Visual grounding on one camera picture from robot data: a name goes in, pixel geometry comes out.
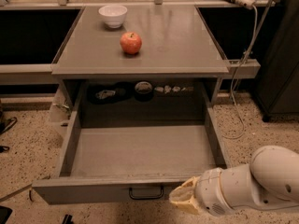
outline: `concrete floor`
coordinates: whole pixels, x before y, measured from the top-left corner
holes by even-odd
[[[298,117],[279,117],[263,123],[260,109],[248,95],[237,96],[236,100],[246,130],[239,139],[224,138],[233,165],[247,163],[256,148],[266,145],[299,152]],[[50,102],[51,98],[2,99],[6,118],[17,117],[19,121],[0,136],[0,145],[11,148],[8,153],[0,153],[0,198],[53,172],[62,138],[49,124]],[[221,97],[214,110],[223,135],[234,136],[241,131],[235,107],[228,98]],[[193,216],[175,209],[168,201],[47,205],[34,191],[32,199],[33,202],[26,190],[0,203],[13,209],[7,223],[62,223],[65,214],[72,215],[75,224],[299,223],[299,213],[249,209],[227,217],[213,217],[204,210],[200,216]]]

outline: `bowl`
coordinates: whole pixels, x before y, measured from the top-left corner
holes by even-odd
[[[108,5],[99,8],[99,14],[103,22],[110,28],[122,26],[127,15],[127,7],[121,5]]]

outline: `gray tabletop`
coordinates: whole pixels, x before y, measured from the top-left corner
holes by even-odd
[[[99,7],[86,7],[53,74],[69,77],[130,74],[189,74],[217,77],[228,73],[193,5],[126,5],[119,29],[107,28]],[[121,35],[136,32],[142,48],[126,55]]]

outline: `cable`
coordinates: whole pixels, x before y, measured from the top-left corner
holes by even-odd
[[[247,61],[247,58],[249,57],[250,51],[251,51],[251,49],[252,49],[252,47],[254,45],[255,38],[256,38],[256,27],[257,27],[257,20],[258,20],[258,10],[257,10],[256,6],[253,6],[253,9],[254,9],[255,16],[254,16],[254,26],[253,26],[252,39],[250,41],[248,49],[245,51],[244,56],[238,62],[238,67],[234,71],[232,82],[231,82],[231,87],[230,87],[230,96],[233,99],[233,103],[234,103],[234,106],[235,106],[236,113],[237,113],[237,115],[238,115],[238,117],[239,117],[239,119],[241,121],[242,130],[241,130],[241,133],[238,134],[238,135],[236,135],[236,136],[226,136],[226,135],[223,135],[223,137],[227,138],[227,139],[238,139],[238,138],[242,137],[244,135],[244,133],[245,133],[245,123],[244,123],[244,121],[243,121],[243,119],[242,119],[242,117],[240,115],[239,109],[237,107],[237,104],[236,104],[236,101],[235,101],[234,90],[235,90],[236,84],[238,82],[238,79],[235,80],[236,74],[239,71],[239,68],[242,66],[242,64],[244,64]]]

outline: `speckled floor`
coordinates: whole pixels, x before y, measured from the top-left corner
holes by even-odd
[[[233,165],[248,162],[251,153],[265,145],[280,145],[299,152],[298,117],[280,117],[263,123],[260,109],[249,96],[237,97],[237,101],[246,130],[239,139],[224,138]],[[11,148],[8,153],[0,153],[0,198],[53,171],[62,138],[49,125],[50,102],[51,98],[2,99],[6,117],[17,117],[19,121],[0,136],[0,145]],[[214,110],[223,135],[234,136],[241,131],[228,98],[220,98]],[[62,223],[65,214],[72,215],[75,224],[299,223],[299,213],[255,210],[242,210],[227,217],[213,217],[205,211],[193,216],[176,210],[168,201],[49,206],[34,191],[33,202],[30,201],[28,192],[0,203],[13,209],[7,223]]]

